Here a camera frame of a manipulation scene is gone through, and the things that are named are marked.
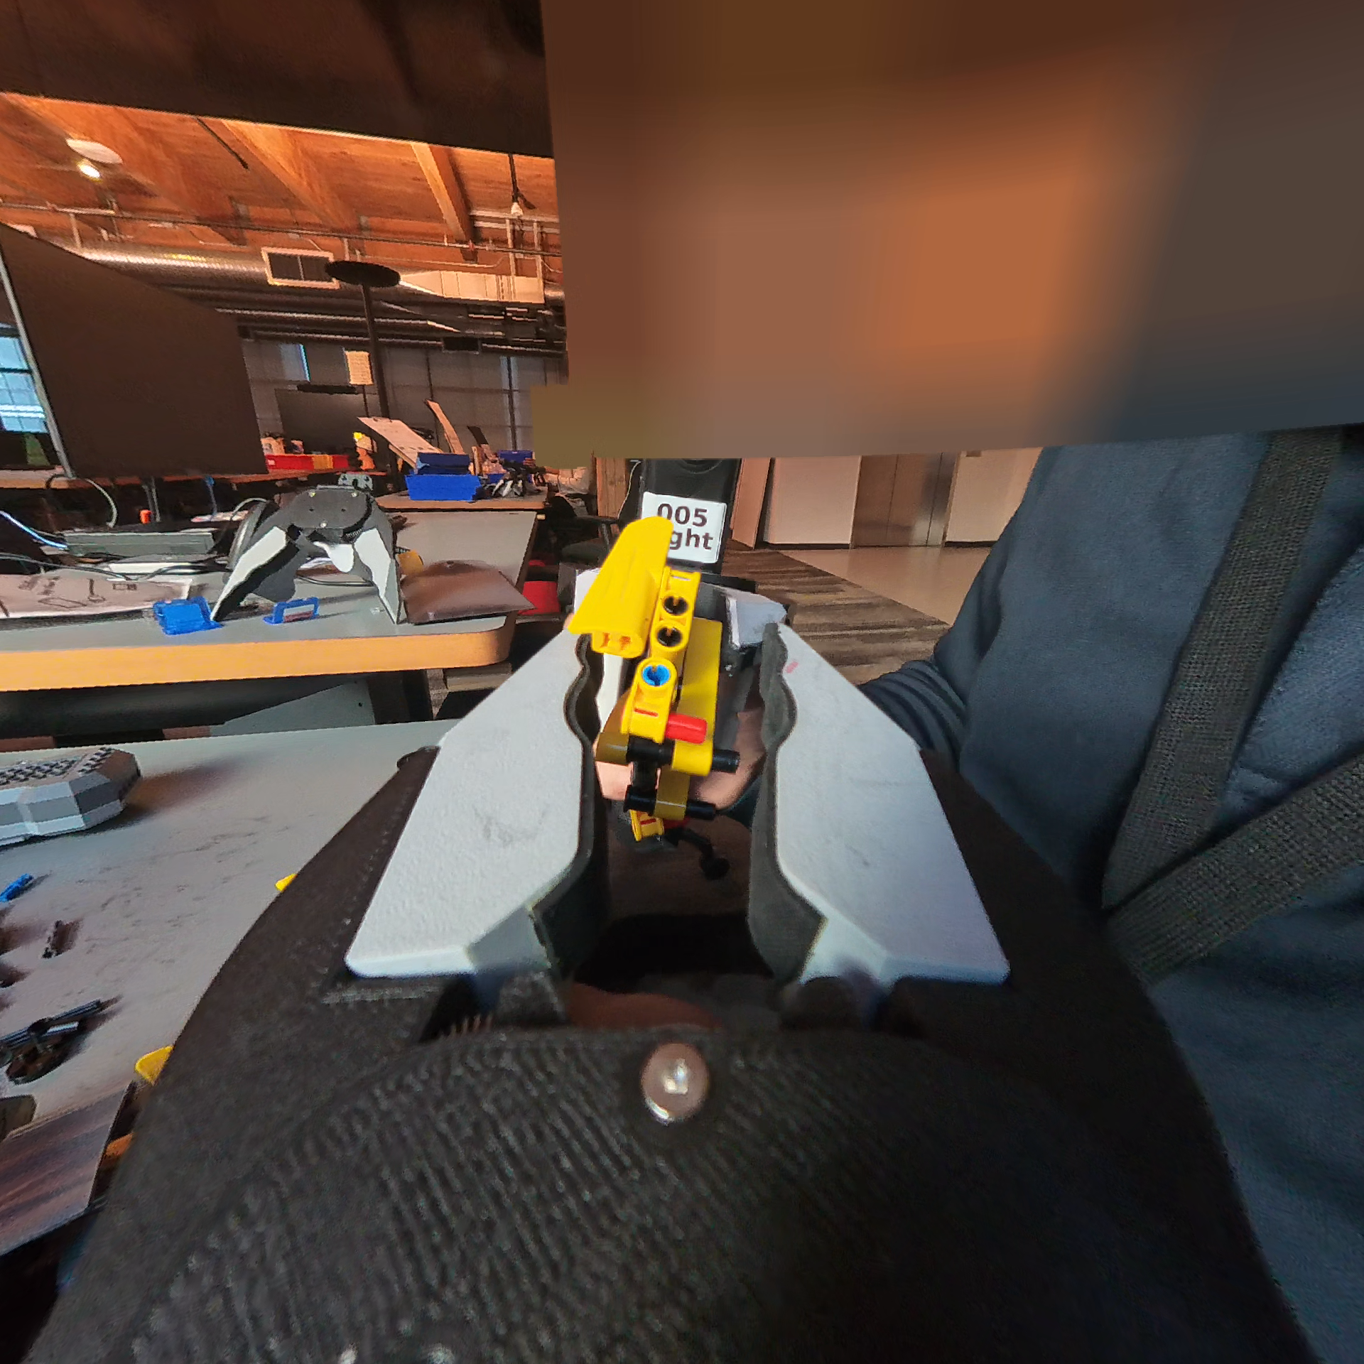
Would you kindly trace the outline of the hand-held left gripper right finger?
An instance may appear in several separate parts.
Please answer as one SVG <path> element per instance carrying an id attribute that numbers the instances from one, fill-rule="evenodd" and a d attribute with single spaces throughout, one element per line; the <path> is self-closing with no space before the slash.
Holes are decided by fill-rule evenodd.
<path id="1" fill-rule="evenodd" d="M 917 747 L 785 624 L 760 667 L 748 930 L 780 985 L 1010 972 Z"/>

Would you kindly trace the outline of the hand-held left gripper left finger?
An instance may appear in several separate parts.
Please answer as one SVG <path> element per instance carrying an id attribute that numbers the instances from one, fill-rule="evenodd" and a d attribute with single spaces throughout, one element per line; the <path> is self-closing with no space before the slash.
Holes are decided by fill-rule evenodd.
<path id="1" fill-rule="evenodd" d="M 591 674 L 556 637 L 441 739 L 345 957 L 362 980 L 564 971 L 592 852 Z"/>

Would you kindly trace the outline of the yellow toy brick assembly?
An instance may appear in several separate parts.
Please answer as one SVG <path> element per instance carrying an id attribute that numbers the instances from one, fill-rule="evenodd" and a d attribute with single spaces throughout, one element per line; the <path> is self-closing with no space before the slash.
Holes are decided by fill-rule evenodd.
<path id="1" fill-rule="evenodd" d="M 629 768 L 622 805 L 637 842 L 713 819 L 714 805 L 690 798 L 691 779 L 740 765 L 714 742 L 724 629 L 697 614 L 700 573 L 669 566 L 672 539 L 663 518 L 627 525 L 566 623 L 595 654 L 636 664 L 593 758 Z"/>

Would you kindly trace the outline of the person's right forearm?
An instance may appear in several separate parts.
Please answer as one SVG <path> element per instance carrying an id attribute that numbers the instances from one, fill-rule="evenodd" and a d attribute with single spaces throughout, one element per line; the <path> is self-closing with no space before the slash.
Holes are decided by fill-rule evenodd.
<path id="1" fill-rule="evenodd" d="M 861 684 L 859 691 L 924 752 L 956 764 L 980 647 L 951 627 L 923 660 Z"/>

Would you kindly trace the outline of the person's right hand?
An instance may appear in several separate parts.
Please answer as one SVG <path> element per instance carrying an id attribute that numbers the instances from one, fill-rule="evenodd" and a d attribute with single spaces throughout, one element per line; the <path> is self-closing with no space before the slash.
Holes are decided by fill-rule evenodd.
<path id="1" fill-rule="evenodd" d="M 737 714 L 734 742 L 730 745 L 738 754 L 738 766 L 734 774 L 711 772 L 703 779 L 690 779 L 690 796 L 708 803 L 717 811 L 730 811 L 744 796 L 760 776 L 764 765 L 764 745 L 761 739 L 764 708 L 754 695 Z M 620 765 L 598 762 L 595 776 L 599 793 L 605 801 L 620 803 L 629 786 L 629 771 Z"/>

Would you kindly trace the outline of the brown padded envelope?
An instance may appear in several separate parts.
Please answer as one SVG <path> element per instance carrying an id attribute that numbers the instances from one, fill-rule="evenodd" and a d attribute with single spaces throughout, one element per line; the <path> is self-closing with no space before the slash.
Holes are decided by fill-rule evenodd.
<path id="1" fill-rule="evenodd" d="M 495 568 L 478 560 L 440 560 L 400 583 L 406 623 L 426 626 L 518 616 L 534 609 Z"/>

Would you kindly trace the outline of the blue storage bin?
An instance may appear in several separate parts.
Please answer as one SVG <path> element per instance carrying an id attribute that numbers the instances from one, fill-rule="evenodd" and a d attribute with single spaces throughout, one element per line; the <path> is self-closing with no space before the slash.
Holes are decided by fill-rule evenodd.
<path id="1" fill-rule="evenodd" d="M 483 488 L 467 455 L 419 452 L 404 477 L 406 497 L 414 504 L 471 504 Z"/>

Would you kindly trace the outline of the wooden edged grey table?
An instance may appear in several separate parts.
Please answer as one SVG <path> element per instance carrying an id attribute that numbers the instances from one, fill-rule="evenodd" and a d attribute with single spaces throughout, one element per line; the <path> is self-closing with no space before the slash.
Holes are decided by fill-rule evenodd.
<path id="1" fill-rule="evenodd" d="M 366 586 L 304 590 L 318 597 L 316 619 L 286 626 L 248 616 L 179 637 L 149 617 L 4 626 L 1 691 L 483 668 L 505 658 L 515 626 L 512 617 L 394 624 Z"/>

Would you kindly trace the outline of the spare hand-held gripper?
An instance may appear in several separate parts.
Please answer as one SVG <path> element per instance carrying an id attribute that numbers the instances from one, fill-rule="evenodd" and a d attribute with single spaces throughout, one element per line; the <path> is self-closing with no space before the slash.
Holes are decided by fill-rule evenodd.
<path id="1" fill-rule="evenodd" d="M 289 602 L 299 569 L 318 556 L 370 583 L 390 622 L 404 622 L 394 529 L 367 492 L 349 487 L 311 487 L 264 519 L 248 516 L 211 620 L 218 623 L 250 596 Z"/>

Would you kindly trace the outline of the black floor lamp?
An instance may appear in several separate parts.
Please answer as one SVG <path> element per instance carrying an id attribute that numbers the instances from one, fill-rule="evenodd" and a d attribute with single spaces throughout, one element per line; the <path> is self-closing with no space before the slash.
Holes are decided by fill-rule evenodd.
<path id="1" fill-rule="evenodd" d="M 400 286 L 400 273 L 386 265 L 367 261 L 331 261 L 325 265 L 325 272 L 331 281 L 359 290 L 379 417 L 390 418 L 389 387 L 372 295 Z"/>

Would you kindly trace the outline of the grey toy brick block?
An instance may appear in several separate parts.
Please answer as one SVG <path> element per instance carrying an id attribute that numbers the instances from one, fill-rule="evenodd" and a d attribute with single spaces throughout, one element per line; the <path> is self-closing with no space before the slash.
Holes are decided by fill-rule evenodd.
<path id="1" fill-rule="evenodd" d="M 99 748 L 1 769 L 1 846 L 95 829 L 122 815 L 140 779 L 133 755 Z"/>

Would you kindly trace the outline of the printed paper sheet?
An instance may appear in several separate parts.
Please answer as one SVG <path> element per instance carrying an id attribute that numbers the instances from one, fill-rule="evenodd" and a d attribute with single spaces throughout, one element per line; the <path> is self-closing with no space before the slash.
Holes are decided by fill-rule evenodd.
<path id="1" fill-rule="evenodd" d="M 153 605 L 200 596 L 193 576 L 116 578 L 76 570 L 1 578 L 1 623 L 38 623 L 147 614 Z"/>

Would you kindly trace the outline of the black computer monitor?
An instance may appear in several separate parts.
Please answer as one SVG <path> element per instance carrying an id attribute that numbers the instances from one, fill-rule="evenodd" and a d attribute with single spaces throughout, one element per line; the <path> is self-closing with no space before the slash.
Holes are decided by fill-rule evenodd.
<path id="1" fill-rule="evenodd" d="M 66 475 L 267 471 L 233 322 L 7 227 L 1 258 L 2 320 Z"/>

